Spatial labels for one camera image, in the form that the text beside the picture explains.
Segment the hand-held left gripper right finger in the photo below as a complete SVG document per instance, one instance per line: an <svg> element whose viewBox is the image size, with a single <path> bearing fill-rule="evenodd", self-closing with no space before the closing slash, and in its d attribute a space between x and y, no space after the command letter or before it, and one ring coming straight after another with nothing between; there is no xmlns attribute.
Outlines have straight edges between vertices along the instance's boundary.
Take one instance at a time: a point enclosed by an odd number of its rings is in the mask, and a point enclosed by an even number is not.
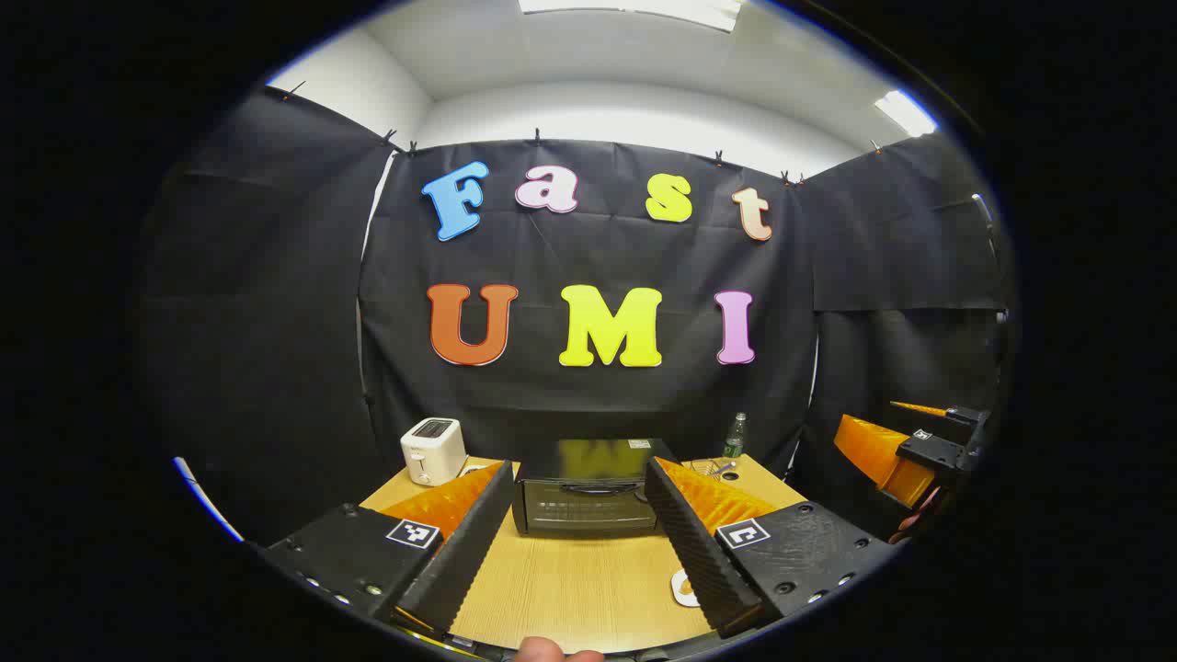
<svg viewBox="0 0 1177 662"><path fill-rule="evenodd" d="M798 618L900 555L812 499L774 508L664 458L646 463L645 495L722 638Z"/></svg>

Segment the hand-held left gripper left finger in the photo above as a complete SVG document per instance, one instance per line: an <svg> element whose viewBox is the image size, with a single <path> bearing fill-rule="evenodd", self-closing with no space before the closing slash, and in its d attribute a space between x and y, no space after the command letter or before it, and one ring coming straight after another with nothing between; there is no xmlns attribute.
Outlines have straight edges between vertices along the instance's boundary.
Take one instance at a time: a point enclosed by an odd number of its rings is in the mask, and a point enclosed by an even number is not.
<svg viewBox="0 0 1177 662"><path fill-rule="evenodd" d="M513 489L511 462L492 462L383 510L332 508L260 554L345 611L445 635L508 515Z"/></svg>

